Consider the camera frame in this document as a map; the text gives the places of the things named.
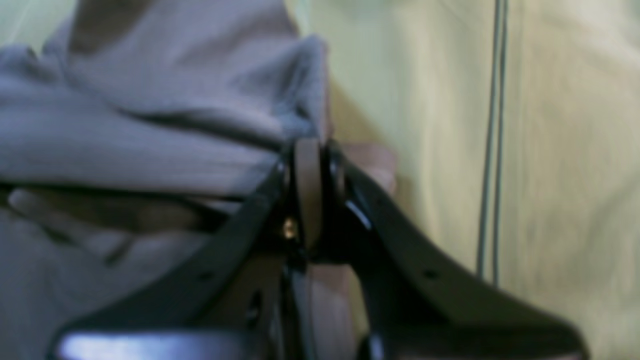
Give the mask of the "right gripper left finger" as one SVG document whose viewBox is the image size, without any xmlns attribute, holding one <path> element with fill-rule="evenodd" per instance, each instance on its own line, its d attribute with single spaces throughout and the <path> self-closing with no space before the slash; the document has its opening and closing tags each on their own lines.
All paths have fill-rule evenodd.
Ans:
<svg viewBox="0 0 640 360">
<path fill-rule="evenodd" d="M 322 146 L 285 148 L 206 245 L 160 280 L 62 326 L 50 360 L 301 360 L 297 280 L 323 228 Z"/>
</svg>

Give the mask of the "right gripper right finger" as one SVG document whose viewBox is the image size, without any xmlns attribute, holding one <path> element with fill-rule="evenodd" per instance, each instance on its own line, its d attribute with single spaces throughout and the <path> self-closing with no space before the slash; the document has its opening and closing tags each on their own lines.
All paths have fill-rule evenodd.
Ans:
<svg viewBox="0 0 640 360">
<path fill-rule="evenodd" d="M 587 360 L 579 331 L 473 275 L 432 243 L 336 142 L 322 253 L 348 264 L 369 323 L 368 360 Z"/>
</svg>

